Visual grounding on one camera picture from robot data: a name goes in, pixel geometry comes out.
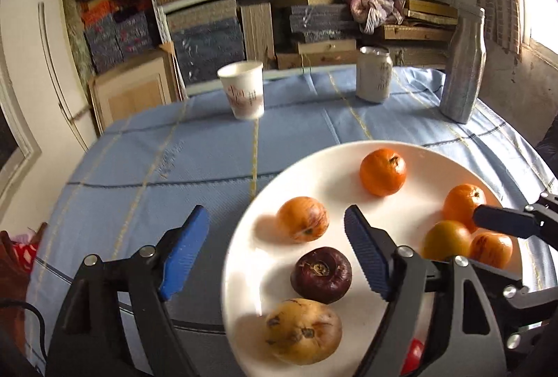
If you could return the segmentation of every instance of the bolt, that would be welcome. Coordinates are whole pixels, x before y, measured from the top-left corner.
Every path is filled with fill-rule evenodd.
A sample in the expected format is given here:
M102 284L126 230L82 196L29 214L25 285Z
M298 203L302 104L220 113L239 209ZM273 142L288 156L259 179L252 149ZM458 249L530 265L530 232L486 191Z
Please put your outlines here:
M141 257L151 257L155 254L155 247L152 245L142 246L139 251Z
M412 257L414 252L408 246L400 246L397 248L397 253L401 257Z
M519 334L515 333L515 334L512 334L508 338L508 340L506 342L506 346L510 349L514 349L514 348L517 348L517 346L520 344L520 342L521 342L521 336Z
M95 256L94 254L90 254L89 256L85 257L83 263L88 267L91 267L97 263L97 256Z
M506 298L513 298L515 296L515 293L517 292L517 289L515 288L515 286L512 286L511 284L506 286L504 288L504 291L502 292L502 294L506 297Z
M459 265L459 267L466 267L467 265L469 265L469 259L467 259L465 256L456 256L455 263Z

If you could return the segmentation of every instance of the table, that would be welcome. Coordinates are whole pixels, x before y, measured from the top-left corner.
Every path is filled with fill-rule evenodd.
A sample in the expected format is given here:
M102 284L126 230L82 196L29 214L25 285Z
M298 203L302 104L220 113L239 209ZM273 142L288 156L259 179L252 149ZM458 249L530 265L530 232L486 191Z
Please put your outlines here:
M182 292L167 308L203 377L243 373L221 320L220 280L227 246L250 200L279 172L323 148L365 139L418 144L483 178L504 206L523 207L556 182L531 146L478 101L466 125L439 111L444 74L394 69L383 105L354 95L355 68L266 83L266 112L237 121L223 91L145 111L114 123L88 151L60 194L38 251L27 301L46 321L46 345L72 276L87 254L128 257L180 226L196 204L210 213L210 232ZM521 243L524 284L556 285L549 248ZM130 301L121 311L135 364L149 371ZM29 359L44 368L38 324L26 318Z

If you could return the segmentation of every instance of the paper cup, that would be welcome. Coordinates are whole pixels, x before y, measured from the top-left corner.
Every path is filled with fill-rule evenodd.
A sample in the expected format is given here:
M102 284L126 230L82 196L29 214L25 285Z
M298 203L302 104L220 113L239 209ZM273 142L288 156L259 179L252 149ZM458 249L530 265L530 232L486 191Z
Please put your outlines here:
M248 60L217 70L237 119L254 120L263 115L262 69L261 62Z

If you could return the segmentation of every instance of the white plate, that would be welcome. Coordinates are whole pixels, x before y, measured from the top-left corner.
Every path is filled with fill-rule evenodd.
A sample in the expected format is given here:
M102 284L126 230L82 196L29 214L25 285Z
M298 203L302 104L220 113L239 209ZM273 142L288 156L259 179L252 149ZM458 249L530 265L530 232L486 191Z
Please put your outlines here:
M358 171L370 152L390 148L407 163L407 180L393 196L378 199L361 185ZM484 190L487 202L500 205L490 188L468 169L422 147L391 141L359 141L319 151L278 175L246 210L231 240L223 270L222 307L227 337L236 360L249 377L347 377L353 375L382 318L386 303L370 291L344 232L343 215L356 204L372 226L388 231L397 245L419 250L426 232L442 217L448 191L461 183ZM281 205L295 196L311 196L330 215L327 232L304 244L283 243L273 234ZM516 239L508 270L521 275ZM353 267L347 294L330 306L341 318L337 351L322 362L298 367L274 358L263 340L263 319L282 301L298 296L289 276L295 262L320 246L341 251ZM425 296L416 336L426 335L431 294Z

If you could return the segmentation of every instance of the black cable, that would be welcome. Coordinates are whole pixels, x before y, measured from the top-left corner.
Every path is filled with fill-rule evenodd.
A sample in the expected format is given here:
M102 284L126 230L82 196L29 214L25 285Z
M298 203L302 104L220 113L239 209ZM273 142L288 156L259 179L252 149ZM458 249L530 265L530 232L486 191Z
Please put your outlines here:
M11 308L11 307L20 307L23 309L30 310L34 315L37 316L38 319L38 328L39 328L39 344L41 346L41 353L46 361L46 349L45 349L45 320L43 316L39 312L37 308L35 308L32 304L27 302L22 302L20 300L12 300L10 298L0 298L0 308Z

